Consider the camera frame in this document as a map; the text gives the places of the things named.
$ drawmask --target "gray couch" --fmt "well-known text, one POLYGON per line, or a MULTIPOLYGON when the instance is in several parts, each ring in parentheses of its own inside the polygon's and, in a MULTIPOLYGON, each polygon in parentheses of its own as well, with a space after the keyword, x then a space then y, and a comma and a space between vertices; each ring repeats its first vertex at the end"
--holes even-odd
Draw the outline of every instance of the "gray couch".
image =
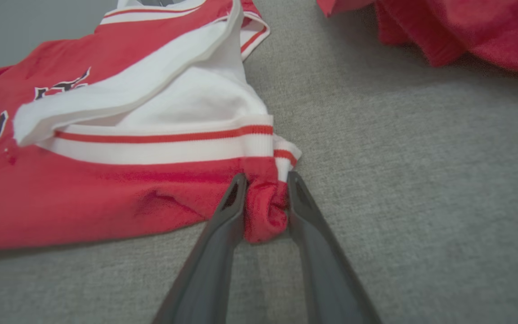
MULTIPOLYGON (((92 31, 115 6, 23 2, 68 12, 49 19, 3 2, 0 18, 23 21, 25 33, 9 33, 27 47, 0 64, 46 37, 92 31)), ((326 19, 315 0, 255 4, 273 32, 245 62, 247 79, 304 152, 298 170, 382 320, 518 323, 518 75, 469 57, 431 68, 377 41, 372 8, 326 19)), ((148 324, 203 226, 0 252, 0 323, 148 324)), ((243 243, 228 323, 306 323, 303 292, 288 235, 243 243)))

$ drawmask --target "red fabric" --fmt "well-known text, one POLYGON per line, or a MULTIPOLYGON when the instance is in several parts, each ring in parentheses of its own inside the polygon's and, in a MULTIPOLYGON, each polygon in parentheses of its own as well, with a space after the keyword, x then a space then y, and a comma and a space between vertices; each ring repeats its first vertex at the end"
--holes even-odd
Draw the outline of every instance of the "red fabric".
MULTIPOLYGON (((339 2, 318 0, 327 16, 339 2)), ((432 66, 468 52, 518 71, 518 0, 377 0, 375 8, 380 41, 415 43, 432 66)))
POLYGON ((317 4, 325 16, 330 17, 334 14, 356 10, 370 5, 375 0, 317 0, 317 4))
POLYGON ((0 139, 0 249, 129 238, 208 219, 232 177, 245 172, 245 238, 286 228, 286 184, 271 157, 158 166, 79 162, 0 139))
MULTIPOLYGON (((19 147, 13 140, 11 121, 18 107, 35 100, 35 88, 75 80, 90 66, 85 83, 109 78, 224 16, 231 3, 208 0, 205 8, 179 18, 100 25, 92 35, 43 43, 17 65, 0 68, 0 249, 129 238, 191 225, 212 216, 239 172, 250 180, 245 238, 260 242, 286 228, 286 184, 277 180, 273 157, 109 165, 35 145, 19 147)), ((249 130, 266 132, 261 125, 249 130)))

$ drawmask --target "crumpled red cloth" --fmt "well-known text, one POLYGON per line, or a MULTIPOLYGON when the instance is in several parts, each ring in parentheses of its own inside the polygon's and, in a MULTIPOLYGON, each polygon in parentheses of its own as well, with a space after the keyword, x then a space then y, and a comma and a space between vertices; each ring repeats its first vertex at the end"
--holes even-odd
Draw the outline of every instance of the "crumpled red cloth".
POLYGON ((335 13, 346 12, 363 8, 375 0, 317 0, 317 4, 325 16, 333 16, 335 13))
MULTIPOLYGON (((341 1, 341 6, 349 8, 348 1, 341 1)), ((321 2, 328 8, 340 0, 318 2, 327 14, 321 2)), ((375 8, 380 41, 386 45, 415 43, 432 66, 472 53, 518 71, 518 0, 377 0, 375 8)))

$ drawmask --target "red jersey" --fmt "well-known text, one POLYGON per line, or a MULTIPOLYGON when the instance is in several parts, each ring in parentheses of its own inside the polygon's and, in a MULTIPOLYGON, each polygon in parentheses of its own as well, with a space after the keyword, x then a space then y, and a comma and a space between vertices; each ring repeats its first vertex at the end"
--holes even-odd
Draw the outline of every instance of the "red jersey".
POLYGON ((239 172, 247 240, 282 232, 300 151, 242 66, 268 34, 250 0, 131 6, 0 68, 0 249, 191 225, 239 172))

